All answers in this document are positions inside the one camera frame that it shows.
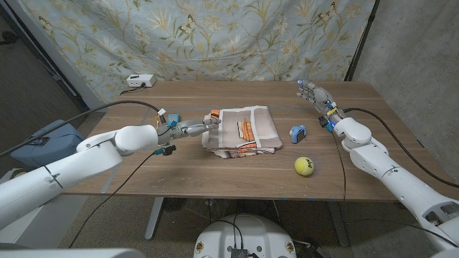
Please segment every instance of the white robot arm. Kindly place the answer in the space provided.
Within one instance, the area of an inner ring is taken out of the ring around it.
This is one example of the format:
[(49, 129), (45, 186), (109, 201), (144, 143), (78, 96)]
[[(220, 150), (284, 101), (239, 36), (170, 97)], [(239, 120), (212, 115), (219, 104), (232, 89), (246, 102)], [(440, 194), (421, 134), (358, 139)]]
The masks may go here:
[(156, 154), (170, 155), (171, 140), (218, 128), (220, 120), (187, 120), (162, 125), (126, 126), (120, 130), (94, 135), (77, 146), (71, 156), (30, 171), (0, 184), (0, 229), (38, 206), (88, 178), (97, 176), (123, 162), (123, 156), (136, 151), (160, 149)]
[[(360, 170), (378, 178), (413, 214), (419, 224), (457, 245), (459, 244), (459, 201), (439, 194), (426, 183), (389, 157), (387, 148), (372, 137), (365, 125), (347, 118), (337, 108), (331, 94), (317, 85), (298, 81), (299, 97), (314, 104), (322, 115), (322, 127), (344, 137), (341, 144), (350, 152), (352, 163)], [(439, 250), (456, 248), (451, 243), (427, 234)]]

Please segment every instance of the gray wall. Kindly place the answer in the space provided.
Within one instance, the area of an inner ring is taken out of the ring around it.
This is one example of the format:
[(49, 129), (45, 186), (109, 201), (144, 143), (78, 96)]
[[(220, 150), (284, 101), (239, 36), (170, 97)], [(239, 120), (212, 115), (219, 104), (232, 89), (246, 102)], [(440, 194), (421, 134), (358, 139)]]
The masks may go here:
[(352, 80), (370, 82), (459, 182), (459, 1), (381, 0)]

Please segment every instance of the folded cloth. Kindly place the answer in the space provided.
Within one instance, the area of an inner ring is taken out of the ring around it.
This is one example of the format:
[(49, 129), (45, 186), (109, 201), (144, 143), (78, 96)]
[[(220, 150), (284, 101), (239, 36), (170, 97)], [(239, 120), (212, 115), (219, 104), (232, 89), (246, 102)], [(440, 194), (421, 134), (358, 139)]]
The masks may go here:
[[(218, 130), (205, 132), (202, 145), (222, 158), (239, 158), (261, 153), (274, 153), (282, 147), (273, 119), (265, 106), (222, 109), (218, 113), (222, 121)], [(240, 138), (240, 127), (245, 138)]]

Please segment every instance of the fabric backdrop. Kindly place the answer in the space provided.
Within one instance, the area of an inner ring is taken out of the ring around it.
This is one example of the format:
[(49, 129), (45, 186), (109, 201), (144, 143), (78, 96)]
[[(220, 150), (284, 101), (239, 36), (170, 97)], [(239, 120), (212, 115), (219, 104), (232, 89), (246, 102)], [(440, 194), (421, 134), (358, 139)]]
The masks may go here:
[(21, 0), (87, 86), (114, 101), (158, 80), (342, 80), (374, 0)]

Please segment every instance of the blue case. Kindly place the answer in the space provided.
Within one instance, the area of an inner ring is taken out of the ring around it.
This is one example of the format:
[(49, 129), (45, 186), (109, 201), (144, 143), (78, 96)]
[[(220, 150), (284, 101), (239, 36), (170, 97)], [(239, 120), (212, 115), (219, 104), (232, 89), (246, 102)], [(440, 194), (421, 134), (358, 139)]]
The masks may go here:
[(174, 113), (174, 114), (169, 114), (167, 116), (167, 124), (168, 125), (171, 125), (172, 122), (180, 122), (180, 115), (178, 113)]
[(292, 130), (290, 130), (290, 136), (292, 137), (292, 143), (298, 143), (300, 140), (306, 137), (306, 126), (293, 126)]

